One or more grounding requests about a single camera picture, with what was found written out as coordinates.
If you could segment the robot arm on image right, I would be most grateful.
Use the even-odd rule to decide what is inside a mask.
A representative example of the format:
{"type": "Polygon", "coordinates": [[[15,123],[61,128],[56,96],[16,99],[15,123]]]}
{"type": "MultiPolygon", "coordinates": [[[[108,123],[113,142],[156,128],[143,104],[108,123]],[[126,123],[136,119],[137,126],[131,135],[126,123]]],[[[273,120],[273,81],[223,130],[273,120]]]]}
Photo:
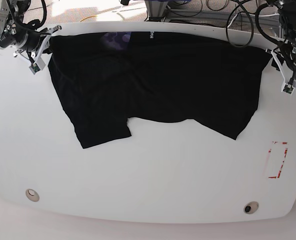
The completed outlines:
{"type": "Polygon", "coordinates": [[[260,34],[276,45],[270,53],[283,78],[281,90],[292,94],[296,87],[296,0],[267,0],[257,8],[254,18],[260,34]],[[284,40],[270,37],[260,27],[260,13],[268,7],[277,8],[279,24],[285,32],[284,40]]]}

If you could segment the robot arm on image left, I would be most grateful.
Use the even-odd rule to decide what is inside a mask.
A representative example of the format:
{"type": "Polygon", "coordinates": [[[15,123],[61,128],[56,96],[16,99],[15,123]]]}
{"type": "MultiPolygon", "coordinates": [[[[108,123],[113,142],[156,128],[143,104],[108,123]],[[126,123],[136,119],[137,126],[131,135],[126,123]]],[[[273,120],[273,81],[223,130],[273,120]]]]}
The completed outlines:
{"type": "Polygon", "coordinates": [[[0,7],[0,49],[15,48],[13,56],[26,62],[33,74],[46,66],[43,54],[50,54],[50,40],[61,30],[60,25],[44,28],[47,19],[47,5],[41,1],[42,19],[24,23],[24,15],[30,9],[30,0],[3,0],[0,7]]]}

